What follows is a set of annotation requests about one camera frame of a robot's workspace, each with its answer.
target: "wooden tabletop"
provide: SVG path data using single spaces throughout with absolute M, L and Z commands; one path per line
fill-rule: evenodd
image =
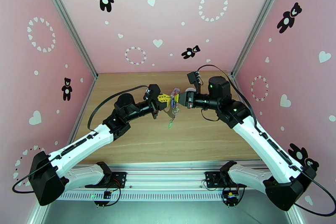
M 175 87 L 184 92 L 189 84 L 188 72 L 150 72 L 100 74 L 94 86 L 89 103 L 80 124 L 76 139 L 89 131 L 87 121 L 94 108 L 104 99 L 119 91 L 138 85 L 158 84 L 161 92 L 170 95 Z M 220 76 L 217 71 L 200 73 L 204 86 L 202 93 L 208 93 L 208 80 Z M 135 102 L 143 101 L 145 88 L 131 92 Z M 231 88 L 232 98 L 238 100 Z M 95 115 L 91 128 L 95 128 L 114 109 L 117 99 L 106 103 Z M 104 161 L 111 163 L 143 163 L 166 161 L 214 161 L 260 159 L 255 151 L 237 133 L 221 122 L 206 121 L 199 108 L 187 109 L 179 106 L 179 113 L 168 129 L 170 117 L 164 111 L 156 120 L 152 115 L 130 122 L 131 128 L 122 137 L 89 155 L 81 163 Z M 204 111 L 204 116 L 217 119 L 214 111 Z

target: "black cable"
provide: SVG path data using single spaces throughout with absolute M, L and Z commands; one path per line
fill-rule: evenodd
M 298 170 L 300 173 L 302 173 L 303 175 L 305 175 L 307 178 L 309 178 L 313 183 L 315 183 L 317 186 L 319 186 L 322 190 L 324 190 L 324 192 L 326 192 L 326 193 L 328 194 L 328 196 L 332 199 L 335 208 L 334 208 L 334 210 L 333 210 L 331 213 L 316 213 L 316 212 L 313 212 L 313 211 L 311 211 L 311 210 L 308 210 L 307 208 L 304 208 L 304 207 L 302 207 L 302 206 L 300 206 L 300 205 L 298 205 L 298 204 L 296 204 L 296 203 L 295 203 L 294 205 L 296 205 L 297 207 L 300 207 L 302 210 L 305 210 L 305 211 L 307 211 L 307 212 L 309 212 L 309 213 L 312 213 L 312 214 L 314 214 L 314 215 L 317 215 L 317 216 L 323 216 L 323 217 L 330 217 L 330 216 L 333 216 L 333 215 L 336 213 L 336 200 L 335 200 L 335 198 L 333 197 L 333 195 L 332 195 L 326 188 L 324 188 L 320 183 L 316 182 L 314 179 L 310 178 L 308 175 L 306 175 L 304 172 L 302 172 L 302 171 L 300 170 L 300 168 L 297 168 L 297 170 Z
M 90 131 L 92 131 L 92 132 L 96 132 L 95 130 L 92 130 L 91 128 L 90 128 L 90 126 L 91 126 L 91 121 L 92 121 L 92 119 L 93 119 L 93 117 L 96 115 L 96 112 L 105 104 L 105 103 L 107 103 L 109 100 L 111 100 L 111 99 L 113 99 L 114 97 L 116 97 L 116 96 L 118 96 L 118 95 L 121 95 L 121 94 L 124 94 L 124 93 L 128 93 L 128 92 L 130 92 L 130 91 L 134 91 L 134 90 L 136 90 L 136 89 L 139 89 L 139 88 L 142 88 L 142 87 L 145 87 L 145 88 L 148 88 L 148 86 L 144 86 L 144 85 L 142 85 L 142 86 L 137 86 L 137 87 L 133 87 L 133 88 L 131 88 L 131 89 L 127 89 L 127 90 L 124 90 L 124 91 L 121 91 L 121 92 L 119 92 L 119 93 L 116 93 L 116 94 L 113 94 L 113 95 L 111 95 L 110 97 L 108 97 L 108 98 L 106 98 L 105 100 L 103 100 L 94 110 L 93 110 L 93 112 L 91 113 L 91 116 L 89 117 L 89 120 L 88 120 L 88 122 L 87 122 L 87 128 L 90 130 Z
M 26 175 L 25 177 L 23 177 L 22 179 L 18 180 L 12 187 L 12 191 L 14 193 L 17 194 L 30 194 L 30 193 L 34 193 L 34 191 L 18 191 L 15 189 L 15 187 L 17 186 L 17 184 L 19 184 L 21 181 L 25 180 L 26 178 L 30 177 L 31 175 L 33 175 L 34 173 L 36 173 L 37 171 L 41 170 L 42 168 L 46 167 L 48 164 L 50 164 L 52 161 L 54 161 L 56 158 L 58 157 L 58 155 L 56 157 L 54 157 L 52 160 L 50 160 L 48 163 L 44 164 L 43 166 L 39 167 L 38 169 L 36 169 L 35 171 L 31 172 L 30 174 Z
M 257 117 L 252 109 L 252 106 L 251 104 L 249 103 L 249 101 L 245 98 L 245 96 L 236 88 L 236 86 L 232 83 L 231 79 L 229 78 L 229 76 L 224 72 L 222 71 L 220 68 L 218 68 L 216 65 L 212 65 L 212 64 L 205 64 L 205 65 L 202 65 L 201 67 L 199 67 L 197 69 L 197 71 L 199 71 L 201 68 L 203 67 L 206 67 L 206 66 L 212 66 L 212 67 L 215 67 L 217 68 L 218 70 L 220 70 L 221 72 L 224 73 L 224 75 L 227 77 L 228 79 L 228 82 L 230 83 L 230 85 L 233 87 L 233 89 L 237 92 L 237 94 L 239 94 L 239 96 L 243 99 L 243 101 L 246 103 L 247 107 L 249 108 L 250 112 L 251 112 L 251 116 L 253 118 L 253 121 L 255 123 L 255 129 L 258 131 L 258 133 L 261 135 L 263 132 L 261 132 L 261 130 L 257 127 Z
M 205 109 L 201 109 L 201 114 L 202 114 L 202 117 L 203 117 L 205 120 L 208 120 L 208 121 L 213 121 L 213 122 L 216 122 L 216 121 L 218 121 L 218 120 L 219 120 L 219 118 L 218 118 L 217 120 L 212 120 L 212 119 L 208 119 L 208 118 L 204 117 L 204 115 L 203 115 L 203 111 L 205 111 Z

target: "gray floor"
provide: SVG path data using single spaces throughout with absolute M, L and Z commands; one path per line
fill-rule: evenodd
M 96 208 L 88 201 L 55 201 L 43 224 L 286 224 L 287 214 L 262 193 L 247 190 L 236 208 L 222 202 L 118 202 Z

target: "white heart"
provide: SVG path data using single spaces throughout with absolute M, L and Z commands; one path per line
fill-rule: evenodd
M 281 96 L 281 99 L 280 99 L 280 106 L 281 106 L 281 107 L 285 107 L 285 108 L 288 108 L 288 107 L 291 106 L 291 101 L 288 100 L 287 95 L 282 95 L 282 96 Z
M 155 0 L 147 0 L 147 3 L 154 7 Z
M 160 47 L 162 45 L 163 41 L 162 40 L 153 40 L 153 44 L 156 46 L 156 47 Z
M 313 203 L 312 203 L 312 199 L 311 199 L 310 196 L 306 195 L 306 196 L 304 197 L 304 200 L 305 200 L 308 204 L 310 204 L 311 206 L 313 205 Z
M 331 54 L 330 53 L 325 53 L 324 51 L 321 51 L 318 55 L 319 59 L 320 59 L 320 63 L 326 62 L 331 58 Z
M 33 116 L 29 119 L 31 125 L 37 125 L 42 123 L 41 113 L 39 111 L 34 111 Z

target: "pink backdrop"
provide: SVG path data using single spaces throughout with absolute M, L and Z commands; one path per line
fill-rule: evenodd
M 277 24 L 295 2 L 302 12 L 292 28 L 280 34 Z M 334 196 L 335 14 L 335 0 L 276 0 L 238 74 L 261 124 L 284 149 L 290 149 L 290 143 L 304 147 L 308 157 L 319 163 L 316 180 Z M 317 212 L 333 210 L 331 199 L 315 185 L 298 203 Z M 312 224 L 336 222 L 335 216 L 305 213 L 305 217 Z
M 62 1 L 95 68 L 109 73 L 231 70 L 265 0 L 114 0 L 111 12 L 99 0 Z
M 0 222 L 26 223 L 36 198 L 11 187 L 36 153 L 65 146 L 93 75 L 51 0 L 0 0 L 0 7 Z M 65 77 L 70 101 L 63 100 Z M 32 189 L 26 185 L 16 188 Z

